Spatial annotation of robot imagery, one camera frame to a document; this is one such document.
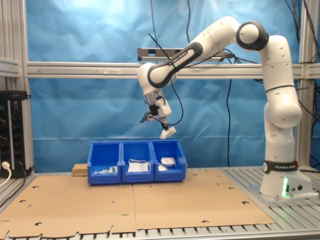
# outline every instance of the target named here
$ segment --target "cardboard sheet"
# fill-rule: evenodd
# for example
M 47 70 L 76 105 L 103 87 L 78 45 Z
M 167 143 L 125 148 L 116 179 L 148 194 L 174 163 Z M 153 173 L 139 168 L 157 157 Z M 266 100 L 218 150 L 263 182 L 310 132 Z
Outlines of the cardboard sheet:
M 218 169 L 187 171 L 181 183 L 134 185 L 133 192 L 137 229 L 274 223 Z
M 89 186 L 86 177 L 37 177 L 0 214 L 0 239 L 135 232 L 132 185 Z
M 185 182 L 89 186 L 86 177 L 39 176 L 0 214 L 0 239 L 62 238 L 137 229 L 272 224 L 218 169 Z

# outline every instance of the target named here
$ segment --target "green light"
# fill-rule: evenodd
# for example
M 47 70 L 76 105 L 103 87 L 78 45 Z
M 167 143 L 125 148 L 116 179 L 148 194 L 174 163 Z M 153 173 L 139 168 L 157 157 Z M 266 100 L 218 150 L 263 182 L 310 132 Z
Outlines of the green light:
M 286 196 L 287 183 L 288 183 L 288 178 L 285 177 L 284 180 L 283 180 L 283 186 L 282 186 L 282 197 Z

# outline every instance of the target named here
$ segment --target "blue bin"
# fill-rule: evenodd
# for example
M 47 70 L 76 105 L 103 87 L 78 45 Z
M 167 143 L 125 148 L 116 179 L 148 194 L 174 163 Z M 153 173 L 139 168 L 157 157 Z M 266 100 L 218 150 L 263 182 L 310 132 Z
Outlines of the blue bin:
M 121 171 L 123 183 L 145 183 L 154 181 L 154 156 L 150 141 L 124 141 L 121 143 Z M 146 160 L 149 171 L 128 172 L 129 159 Z
M 187 161 L 178 140 L 151 141 L 154 154 L 154 181 L 180 182 L 186 179 Z M 168 167 L 168 171 L 158 171 L 161 158 L 174 158 L 176 166 Z
M 110 167 L 117 167 L 117 172 L 97 173 L 109 170 Z M 121 183 L 121 143 L 91 143 L 87 171 L 88 183 L 91 185 Z

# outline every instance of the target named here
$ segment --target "metal table surface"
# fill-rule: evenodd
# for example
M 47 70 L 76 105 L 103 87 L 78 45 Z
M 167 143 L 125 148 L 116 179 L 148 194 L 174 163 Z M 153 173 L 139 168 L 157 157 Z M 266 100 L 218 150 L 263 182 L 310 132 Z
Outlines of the metal table surface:
M 135 233 L 76 234 L 61 240 L 104 240 L 104 239 L 320 239 L 320 200 L 300 200 L 291 203 L 277 203 L 265 206 L 248 191 L 252 185 L 260 185 L 263 178 L 261 167 L 228 167 L 217 168 L 230 177 L 243 191 L 274 221 L 275 224 L 186 227 L 167 229 L 141 229 Z M 38 176 L 70 175 L 71 173 L 35 174 L 27 178 L 24 188 Z M 320 184 L 320 174 L 305 173 L 315 185 Z M 11 179 L 0 188 L 0 203 L 12 193 L 23 179 Z M 15 240 L 51 240 L 48 238 L 30 237 Z

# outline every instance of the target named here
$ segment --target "white cable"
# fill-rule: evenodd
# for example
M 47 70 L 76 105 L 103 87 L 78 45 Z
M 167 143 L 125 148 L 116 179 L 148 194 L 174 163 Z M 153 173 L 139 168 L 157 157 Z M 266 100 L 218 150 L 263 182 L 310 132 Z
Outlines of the white cable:
M 2 164 L 1 164 L 1 166 L 5 169 L 5 170 L 7 170 L 8 172 L 9 172 L 9 176 L 7 177 L 7 179 L 3 182 L 3 183 L 1 183 L 0 184 L 0 188 L 2 187 L 2 186 L 4 186 L 8 181 L 9 181 L 9 179 L 11 178 L 11 169 L 10 169 L 10 164 L 8 163 L 8 162 L 6 162 L 6 161 L 4 161 Z

